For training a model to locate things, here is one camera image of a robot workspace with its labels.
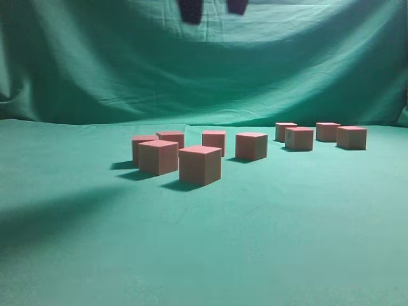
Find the cube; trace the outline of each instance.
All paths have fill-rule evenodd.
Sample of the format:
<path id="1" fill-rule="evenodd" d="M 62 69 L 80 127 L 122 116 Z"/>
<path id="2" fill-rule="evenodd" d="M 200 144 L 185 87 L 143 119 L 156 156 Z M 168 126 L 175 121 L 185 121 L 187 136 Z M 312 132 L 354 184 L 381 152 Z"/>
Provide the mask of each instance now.
<path id="1" fill-rule="evenodd" d="M 221 149 L 193 145 L 179 150 L 180 181 L 208 185 L 221 178 Z"/>
<path id="2" fill-rule="evenodd" d="M 367 129 L 358 126 L 338 127 L 337 146 L 349 150 L 365 150 L 367 146 Z"/>
<path id="3" fill-rule="evenodd" d="M 178 142 L 178 149 L 184 148 L 184 133 L 180 131 L 165 131 L 157 132 L 160 140 L 167 140 L 168 142 Z"/>
<path id="4" fill-rule="evenodd" d="M 139 143 L 151 142 L 152 140 L 158 139 L 159 137 L 156 135 L 135 136 L 132 138 L 133 164 L 135 164 L 136 167 L 138 166 Z"/>
<path id="5" fill-rule="evenodd" d="M 294 151 L 313 150 L 314 130 L 309 127 L 288 127 L 285 131 L 285 147 Z"/>
<path id="6" fill-rule="evenodd" d="M 139 144 L 139 171 L 162 175 L 179 168 L 179 144 L 153 140 Z"/>
<path id="7" fill-rule="evenodd" d="M 204 131 L 203 145 L 221 148 L 221 156 L 224 157 L 226 151 L 226 133 L 225 131 Z"/>
<path id="8" fill-rule="evenodd" d="M 268 134 L 240 133 L 235 137 L 235 157 L 255 161 L 268 155 Z"/>
<path id="9" fill-rule="evenodd" d="M 318 122 L 316 123 L 316 140 L 320 142 L 336 142 L 337 128 L 341 124 L 333 122 Z"/>
<path id="10" fill-rule="evenodd" d="M 295 128 L 298 125 L 292 122 L 276 122 L 275 123 L 275 140 L 277 142 L 285 142 L 285 129 Z"/>

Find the cube side face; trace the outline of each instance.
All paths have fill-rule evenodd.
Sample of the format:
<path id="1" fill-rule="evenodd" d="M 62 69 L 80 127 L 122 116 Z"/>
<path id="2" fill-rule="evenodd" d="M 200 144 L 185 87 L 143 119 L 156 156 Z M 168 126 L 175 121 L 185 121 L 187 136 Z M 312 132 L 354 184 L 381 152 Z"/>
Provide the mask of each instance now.
<path id="1" fill-rule="evenodd" d="M 139 143 L 133 140 L 132 141 L 132 158 L 133 158 L 133 164 L 135 166 L 139 165 L 138 156 L 139 156 Z"/>
<path id="2" fill-rule="evenodd" d="M 295 128 L 298 125 L 295 123 L 276 123 L 275 124 L 275 140 L 277 142 L 285 142 L 286 128 Z"/>
<path id="3" fill-rule="evenodd" d="M 349 148 L 349 131 L 341 127 L 337 128 L 337 146 L 340 148 Z"/>
<path id="4" fill-rule="evenodd" d="M 157 134 L 160 140 L 167 140 L 168 142 L 177 142 L 178 143 L 178 148 L 179 149 L 184 149 L 184 133 L 180 134 Z"/>
<path id="5" fill-rule="evenodd" d="M 285 130 L 285 147 L 291 150 L 295 149 L 295 131 L 291 129 Z"/>
<path id="6" fill-rule="evenodd" d="M 139 144 L 143 142 L 151 142 L 152 140 L 158 140 L 159 137 L 157 136 L 141 136 L 141 139 L 132 139 L 132 158 L 133 164 L 135 166 L 139 165 Z"/>
<path id="7" fill-rule="evenodd" d="M 182 182 L 205 185 L 205 155 L 194 152 L 179 152 Z"/>
<path id="8" fill-rule="evenodd" d="M 221 150 L 206 154 L 204 185 L 211 184 L 216 180 L 221 179 L 221 172 Z"/>
<path id="9" fill-rule="evenodd" d="M 226 153 L 226 137 L 223 134 L 203 134 L 203 145 L 207 147 L 221 148 L 221 156 Z"/>
<path id="10" fill-rule="evenodd" d="M 159 174 L 166 174 L 179 169 L 179 144 L 159 148 Z"/>
<path id="11" fill-rule="evenodd" d="M 239 159 L 256 159 L 256 138 L 242 135 L 235 137 L 235 157 Z"/>
<path id="12" fill-rule="evenodd" d="M 159 148 L 140 145 L 138 163 L 141 172 L 159 175 Z"/>
<path id="13" fill-rule="evenodd" d="M 297 131 L 294 132 L 293 150 L 311 151 L 313 150 L 313 135 L 314 131 Z"/>
<path id="14" fill-rule="evenodd" d="M 268 156 L 268 135 L 256 138 L 255 159 L 262 159 Z"/>
<path id="15" fill-rule="evenodd" d="M 316 124 L 316 140 L 320 142 L 336 142 L 337 128 L 340 124 Z"/>
<path id="16" fill-rule="evenodd" d="M 365 150 L 367 146 L 367 130 L 355 130 L 349 132 L 349 146 L 351 150 Z"/>

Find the foam block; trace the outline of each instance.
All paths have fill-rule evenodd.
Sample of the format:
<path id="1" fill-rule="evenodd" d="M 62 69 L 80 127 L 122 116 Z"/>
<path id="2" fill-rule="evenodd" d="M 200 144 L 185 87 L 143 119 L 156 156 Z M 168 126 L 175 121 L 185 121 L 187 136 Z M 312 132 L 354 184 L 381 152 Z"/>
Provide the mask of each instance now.
<path id="1" fill-rule="evenodd" d="M 160 140 L 167 140 L 168 142 L 178 142 L 178 149 L 184 148 L 184 133 L 180 131 L 165 131 L 157 132 Z"/>
<path id="2" fill-rule="evenodd" d="M 358 126 L 338 127 L 337 146 L 349 150 L 365 150 L 367 146 L 367 129 Z"/>
<path id="3" fill-rule="evenodd" d="M 142 142 L 151 142 L 152 140 L 158 140 L 159 137 L 156 135 L 144 135 L 144 136 L 135 136 L 132 138 L 132 152 L 133 152 L 133 164 L 138 166 L 138 155 L 139 155 L 139 143 Z"/>
<path id="4" fill-rule="evenodd" d="M 295 128 L 298 125 L 292 122 L 276 122 L 275 123 L 275 140 L 277 142 L 285 142 L 285 129 Z"/>
<path id="5" fill-rule="evenodd" d="M 333 122 L 318 122 L 316 123 L 316 140 L 320 142 L 336 142 L 337 128 L 341 124 Z"/>
<path id="6" fill-rule="evenodd" d="M 203 145 L 206 147 L 221 148 L 221 156 L 226 152 L 226 131 L 204 131 Z"/>
<path id="7" fill-rule="evenodd" d="M 179 144 L 166 140 L 153 140 L 139 144 L 139 170 L 162 175 L 179 168 Z"/>
<path id="8" fill-rule="evenodd" d="M 194 145 L 179 150 L 180 180 L 208 185 L 221 178 L 221 149 Z"/>
<path id="9" fill-rule="evenodd" d="M 268 134 L 240 133 L 235 137 L 235 157 L 255 161 L 268 155 Z"/>
<path id="10" fill-rule="evenodd" d="M 285 130 L 285 147 L 295 151 L 313 150 L 314 130 L 308 127 L 288 127 Z"/>

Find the green tablecloth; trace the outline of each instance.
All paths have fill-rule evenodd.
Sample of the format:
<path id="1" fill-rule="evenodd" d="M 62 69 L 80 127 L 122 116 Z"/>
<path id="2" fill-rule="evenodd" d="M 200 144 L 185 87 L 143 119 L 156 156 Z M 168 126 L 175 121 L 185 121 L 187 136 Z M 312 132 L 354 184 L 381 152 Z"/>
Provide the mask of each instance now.
<path id="1" fill-rule="evenodd" d="M 408 129 L 287 152 L 229 127 L 200 188 L 132 169 L 133 135 L 207 128 L 0 121 L 0 304 L 408 304 Z M 268 158 L 231 159 L 242 131 Z"/>

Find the green backdrop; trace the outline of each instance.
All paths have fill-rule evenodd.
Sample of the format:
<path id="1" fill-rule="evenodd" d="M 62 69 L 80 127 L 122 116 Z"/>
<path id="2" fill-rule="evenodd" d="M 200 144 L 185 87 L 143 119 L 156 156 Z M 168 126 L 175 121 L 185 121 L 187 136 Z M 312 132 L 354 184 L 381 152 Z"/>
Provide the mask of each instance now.
<path id="1" fill-rule="evenodd" d="M 405 0 L 0 1 L 0 118 L 408 125 Z"/>

